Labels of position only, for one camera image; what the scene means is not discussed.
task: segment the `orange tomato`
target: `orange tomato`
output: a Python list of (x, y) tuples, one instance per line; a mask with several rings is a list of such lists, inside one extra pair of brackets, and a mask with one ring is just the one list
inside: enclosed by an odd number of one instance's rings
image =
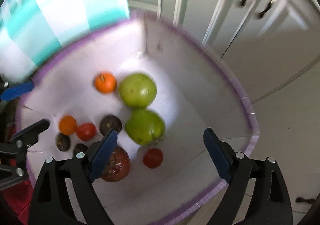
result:
[(70, 136), (77, 128), (76, 120), (70, 116), (66, 115), (59, 122), (59, 130), (62, 134)]
[(116, 89), (117, 81), (111, 73), (102, 72), (95, 78), (94, 86), (101, 93), (110, 93)]

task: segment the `purple rim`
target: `purple rim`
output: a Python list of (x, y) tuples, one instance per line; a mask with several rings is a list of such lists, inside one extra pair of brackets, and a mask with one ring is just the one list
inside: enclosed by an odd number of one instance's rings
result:
[[(43, 66), (40, 67), (39, 71), (35, 74), (33, 81), (35, 85), (38, 85), (41, 82), (41, 79), (53, 68), (53, 66), (58, 63), (60, 60), (62, 60), (65, 56), (72, 53), (74, 50), (76, 50), (77, 47), (82, 46), (84, 43), (90, 41), (91, 39), (105, 33), (106, 31), (112, 30), (114, 27), (117, 27), (122, 24), (127, 24), (132, 22), (133, 20), (136, 20), (138, 18), (142, 19), (151, 19), (153, 21), (162, 23), (165, 25), (170, 31), (180, 35), (188, 44), (193, 46), (199, 53), (201, 53), (210, 63), (213, 67), (218, 69), (223, 76), (225, 80), (227, 80), (231, 86), (233, 87), (234, 92), (236, 95), (241, 99), (242, 107), (247, 115), (247, 123), (249, 128), (252, 131), (252, 136), (250, 139), (250, 142), (243, 148), (243, 152), (249, 156), (260, 135), (260, 129), (258, 126), (258, 122), (255, 116), (255, 113), (253, 111), (250, 99), (245, 92), (244, 88), (242, 87), (239, 80), (235, 77), (231, 69), (222, 61), (220, 60), (217, 55), (211, 50), (210, 47), (203, 47), (199, 45), (194, 39), (183, 30), (173, 26), (170, 22), (167, 22), (163, 19), (158, 19), (156, 13), (152, 12), (146, 12), (142, 10), (136, 10), (130, 13), (130, 18), (124, 21), (120, 21), (114, 25), (107, 26), (105, 28), (102, 28), (94, 33), (91, 33), (80, 40), (68, 45), (64, 49), (62, 49), (60, 52), (55, 54), (50, 60), (48, 60), (47, 63), (45, 63)], [(212, 59), (206, 51), (210, 51), (210, 55), (214, 56), (215, 58)], [(17, 111), (16, 111), (16, 129), (17, 132), (21, 130), (21, 107), (25, 104), (26, 100), (28, 98), (28, 94), (25, 94), (21, 97)], [(31, 167), (28, 161), (28, 158), (26, 159), (26, 166), (27, 171), (30, 176), (30, 183), (34, 187), (36, 183), (36, 178), (34, 174), (31, 171)], [(176, 209), (175, 211), (169, 213), (164, 218), (149, 223), (148, 225), (173, 225), (184, 218), (186, 218), (188, 215), (199, 209), (202, 205), (207, 203), (211, 198), (213, 198), (221, 189), (223, 189), (226, 186), (226, 181), (222, 179), (217, 179), (215, 182), (213, 182), (210, 186), (208, 186), (207, 189), (196, 195), (192, 200), (190, 200), (187, 204), (183, 205), (182, 207)]]

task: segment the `red tomato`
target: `red tomato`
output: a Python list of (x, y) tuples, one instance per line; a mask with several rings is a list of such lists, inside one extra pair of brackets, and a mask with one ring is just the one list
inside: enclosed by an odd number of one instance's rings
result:
[(92, 123), (84, 123), (76, 128), (76, 135), (82, 141), (88, 141), (96, 135), (96, 126)]
[(118, 182), (129, 174), (130, 167), (131, 163), (127, 152), (123, 148), (116, 146), (103, 170), (101, 178), (107, 182)]
[(159, 148), (150, 149), (143, 157), (143, 163), (151, 168), (157, 168), (162, 164), (163, 153)]

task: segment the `small orange tomato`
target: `small orange tomato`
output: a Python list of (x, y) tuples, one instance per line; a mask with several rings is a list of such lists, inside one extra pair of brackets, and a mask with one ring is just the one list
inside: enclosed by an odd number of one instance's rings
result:
[(110, 93), (116, 89), (117, 80), (111, 73), (102, 72), (95, 78), (94, 86), (101, 93)]
[(62, 134), (70, 136), (77, 128), (76, 120), (70, 116), (66, 115), (59, 121), (59, 130)]
[(76, 128), (76, 135), (82, 141), (88, 141), (92, 139), (96, 133), (96, 126), (92, 123), (84, 123)]

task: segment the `red object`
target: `red object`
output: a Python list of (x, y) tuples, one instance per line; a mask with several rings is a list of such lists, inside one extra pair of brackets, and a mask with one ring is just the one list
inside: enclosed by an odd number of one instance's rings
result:
[[(11, 160), (10, 164), (16, 165), (14, 160)], [(17, 217), (24, 225), (28, 225), (29, 206), (32, 193), (33, 188), (29, 181), (24, 181), (2, 191), (2, 195), (9, 207), (16, 213)]]
[(107, 182), (118, 182), (129, 174), (130, 168), (131, 163), (127, 152), (123, 148), (116, 146), (103, 170), (101, 178)]
[(92, 123), (85, 123), (76, 128), (76, 134), (82, 141), (88, 141), (97, 133), (96, 126)]
[(163, 161), (163, 153), (159, 148), (150, 149), (143, 157), (143, 163), (150, 169), (159, 167)]

